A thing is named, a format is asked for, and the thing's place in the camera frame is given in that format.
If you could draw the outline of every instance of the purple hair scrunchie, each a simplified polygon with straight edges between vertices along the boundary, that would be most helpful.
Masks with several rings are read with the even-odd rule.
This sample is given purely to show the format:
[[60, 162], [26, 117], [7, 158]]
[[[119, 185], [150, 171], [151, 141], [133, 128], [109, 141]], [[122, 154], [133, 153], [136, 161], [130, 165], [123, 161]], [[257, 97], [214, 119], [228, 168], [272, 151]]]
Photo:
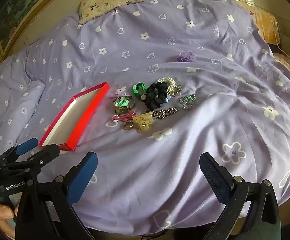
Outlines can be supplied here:
[[195, 62], [196, 57], [192, 52], [181, 52], [176, 55], [177, 62]]

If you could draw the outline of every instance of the red box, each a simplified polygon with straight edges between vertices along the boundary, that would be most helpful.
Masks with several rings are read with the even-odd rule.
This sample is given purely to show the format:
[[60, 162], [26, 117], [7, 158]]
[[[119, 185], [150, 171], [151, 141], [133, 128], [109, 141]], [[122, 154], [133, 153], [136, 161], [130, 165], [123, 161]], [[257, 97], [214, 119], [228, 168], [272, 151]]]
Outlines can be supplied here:
[[109, 85], [105, 82], [72, 97], [48, 127], [38, 145], [54, 143], [60, 150], [74, 151], [108, 90]]

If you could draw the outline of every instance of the pearl hair tie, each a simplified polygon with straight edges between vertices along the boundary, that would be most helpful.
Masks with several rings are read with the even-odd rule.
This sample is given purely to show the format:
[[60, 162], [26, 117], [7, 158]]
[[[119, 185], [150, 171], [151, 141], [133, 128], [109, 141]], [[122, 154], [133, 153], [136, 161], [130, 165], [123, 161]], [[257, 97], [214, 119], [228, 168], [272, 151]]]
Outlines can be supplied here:
[[168, 94], [170, 94], [176, 87], [176, 82], [171, 77], [160, 78], [159, 80], [157, 80], [157, 82], [161, 82], [161, 83], [166, 82], [169, 84], [169, 87], [167, 89]]

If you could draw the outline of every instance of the bed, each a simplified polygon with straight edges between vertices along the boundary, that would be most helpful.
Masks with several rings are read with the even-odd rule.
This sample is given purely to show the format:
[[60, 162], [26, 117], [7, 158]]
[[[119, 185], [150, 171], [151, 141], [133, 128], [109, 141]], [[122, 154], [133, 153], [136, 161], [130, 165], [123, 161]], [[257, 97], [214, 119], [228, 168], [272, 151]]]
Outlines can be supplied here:
[[[246, 181], [269, 179], [279, 204], [290, 198], [290, 66], [275, 59], [248, 11], [230, 0], [148, 0], [77, 22], [78, 14], [66, 17], [0, 64], [0, 153], [40, 140], [72, 96], [108, 82], [77, 149], [38, 177], [51, 181], [97, 153], [73, 205], [87, 227], [139, 235], [215, 221], [224, 206], [200, 171], [203, 152]], [[196, 61], [177, 62], [180, 52]], [[194, 108], [172, 98], [162, 108], [179, 111], [143, 134], [111, 121], [110, 94], [161, 77], [175, 79], [182, 96], [195, 94]], [[146, 110], [135, 101], [137, 113]]]

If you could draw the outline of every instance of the chain bracelet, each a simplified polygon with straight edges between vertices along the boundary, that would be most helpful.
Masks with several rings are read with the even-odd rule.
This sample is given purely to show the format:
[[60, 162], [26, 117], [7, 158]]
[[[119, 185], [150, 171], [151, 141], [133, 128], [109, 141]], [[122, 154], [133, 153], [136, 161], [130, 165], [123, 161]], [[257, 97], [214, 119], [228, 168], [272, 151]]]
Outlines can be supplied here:
[[175, 114], [178, 111], [177, 107], [170, 108], [170, 109], [162, 109], [159, 111], [145, 111], [145, 113], [152, 113], [153, 119], [165, 119], [168, 116]]

